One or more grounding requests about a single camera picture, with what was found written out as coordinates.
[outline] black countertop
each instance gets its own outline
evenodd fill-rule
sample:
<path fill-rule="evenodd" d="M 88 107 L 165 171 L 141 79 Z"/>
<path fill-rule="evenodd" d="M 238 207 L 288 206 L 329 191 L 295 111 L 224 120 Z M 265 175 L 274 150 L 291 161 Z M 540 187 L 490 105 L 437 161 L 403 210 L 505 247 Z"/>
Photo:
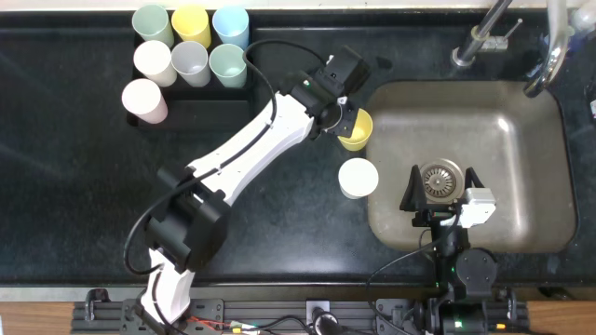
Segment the black countertop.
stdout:
<path fill-rule="evenodd" d="M 525 20 L 502 54 L 481 55 L 456 70 L 449 54 L 479 12 L 252 12 L 252 39 L 286 38 L 328 55 L 350 45 L 373 74 L 354 97 L 361 104 L 395 80 L 526 80 L 537 63 L 546 12 L 511 12 L 494 33 Z M 233 132 L 139 131 L 120 102 L 131 78 L 130 13 L 2 14 L 0 21 L 0 285 L 142 284 L 121 261 L 130 225 L 151 200 L 156 171 L 217 148 Z M 565 61 L 549 89 L 562 107 L 576 194 L 578 229 L 556 254 L 497 254 L 500 283 L 596 283 L 596 128 L 586 91 L 596 44 Z M 268 46 L 255 63 L 276 82 L 316 64 Z M 267 99 L 255 89 L 255 110 Z M 361 282 L 403 253 L 381 244 L 367 223 L 366 199 L 346 199 L 337 171 L 364 155 L 321 136 L 283 154 L 234 205 L 222 249 L 196 284 Z M 146 248 L 133 261 L 147 265 Z M 433 269 L 414 257 L 379 281 L 430 286 Z"/>

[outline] backsplash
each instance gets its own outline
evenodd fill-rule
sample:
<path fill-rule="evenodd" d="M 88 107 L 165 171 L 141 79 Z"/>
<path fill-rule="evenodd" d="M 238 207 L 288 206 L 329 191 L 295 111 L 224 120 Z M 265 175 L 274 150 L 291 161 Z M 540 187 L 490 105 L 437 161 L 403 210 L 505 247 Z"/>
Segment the backsplash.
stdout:
<path fill-rule="evenodd" d="M 206 8 L 240 5 L 259 9 L 304 8 L 476 8 L 490 7 L 495 0 L 2 0 L 0 10 L 130 10 L 144 4 L 174 8 L 185 3 L 199 3 Z M 567 0 L 567 6 L 579 7 L 586 0 Z M 511 7 L 545 7 L 546 0 L 514 0 Z"/>

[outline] blue cup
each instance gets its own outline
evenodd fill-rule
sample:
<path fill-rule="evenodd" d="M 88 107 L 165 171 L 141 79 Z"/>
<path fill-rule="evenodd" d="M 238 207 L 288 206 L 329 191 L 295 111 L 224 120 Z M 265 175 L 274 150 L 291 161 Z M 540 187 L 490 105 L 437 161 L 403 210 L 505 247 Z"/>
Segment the blue cup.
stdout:
<path fill-rule="evenodd" d="M 242 7 L 222 7 L 213 15 L 213 28 L 225 44 L 249 46 L 249 13 Z"/>

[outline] faucet handle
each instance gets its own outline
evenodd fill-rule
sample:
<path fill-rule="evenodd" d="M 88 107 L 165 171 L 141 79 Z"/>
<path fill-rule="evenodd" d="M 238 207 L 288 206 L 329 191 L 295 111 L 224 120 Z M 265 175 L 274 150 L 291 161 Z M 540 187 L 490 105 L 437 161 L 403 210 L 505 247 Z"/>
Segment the faucet handle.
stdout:
<path fill-rule="evenodd" d="M 507 51 L 509 47 L 509 37 L 516 29 L 522 24 L 523 20 L 518 19 L 517 23 L 513 26 L 513 28 L 509 29 L 509 31 L 505 34 L 505 36 L 489 36 L 486 41 L 482 44 L 481 49 L 479 52 L 502 52 Z"/>

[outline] black tray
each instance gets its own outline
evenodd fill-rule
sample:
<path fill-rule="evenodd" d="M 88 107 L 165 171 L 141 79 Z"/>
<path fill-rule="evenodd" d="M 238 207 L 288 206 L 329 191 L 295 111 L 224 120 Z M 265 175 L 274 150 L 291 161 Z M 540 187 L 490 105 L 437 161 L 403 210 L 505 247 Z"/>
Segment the black tray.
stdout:
<path fill-rule="evenodd" d="M 212 15 L 210 12 L 211 45 L 207 49 L 210 55 L 213 49 L 222 44 L 220 36 L 213 29 Z M 176 31 L 173 33 L 172 49 L 183 41 Z M 144 40 L 135 34 L 135 49 L 143 42 Z M 144 77 L 134 66 L 132 67 L 132 80 Z M 251 71 L 247 72 L 246 84 L 242 88 L 224 87 L 215 74 L 211 74 L 211 80 L 206 86 L 191 87 L 178 75 L 174 84 L 160 88 L 168 105 L 168 117 L 164 121 L 152 125 L 135 114 L 127 113 L 127 123 L 132 127 L 147 130 L 240 130 L 254 117 L 253 84 L 254 76 Z"/>

